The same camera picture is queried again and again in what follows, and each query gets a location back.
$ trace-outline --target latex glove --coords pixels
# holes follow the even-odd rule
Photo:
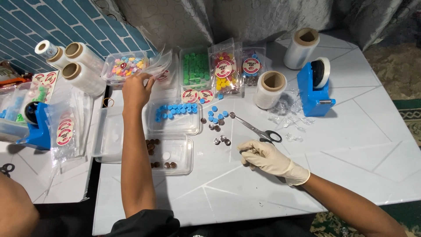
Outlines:
[[[238,145],[238,150],[242,152],[241,163],[250,163],[250,168],[253,169],[252,164],[259,167],[266,173],[284,177],[288,185],[301,185],[310,178],[310,171],[303,168],[290,158],[282,154],[273,144],[251,140]]]

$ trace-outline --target wall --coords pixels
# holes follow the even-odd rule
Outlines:
[[[1,60],[32,73],[56,70],[34,52],[42,40],[63,47],[83,42],[103,59],[140,49],[156,53],[136,28],[103,15],[90,0],[0,0]]]

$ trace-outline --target snack package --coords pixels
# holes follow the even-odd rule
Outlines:
[[[215,94],[243,95],[239,62],[242,43],[228,39],[208,48],[209,75]]]
[[[256,86],[260,75],[266,72],[266,43],[243,47],[241,62],[244,85]]]

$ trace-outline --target blue tape dispenser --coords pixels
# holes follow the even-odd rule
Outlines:
[[[325,57],[308,62],[297,74],[298,88],[306,117],[325,116],[336,104],[329,98],[330,62]]]

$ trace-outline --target curtain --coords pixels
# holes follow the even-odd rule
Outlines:
[[[94,0],[158,48],[274,41],[297,30],[346,28],[362,50],[421,8],[421,0]]]

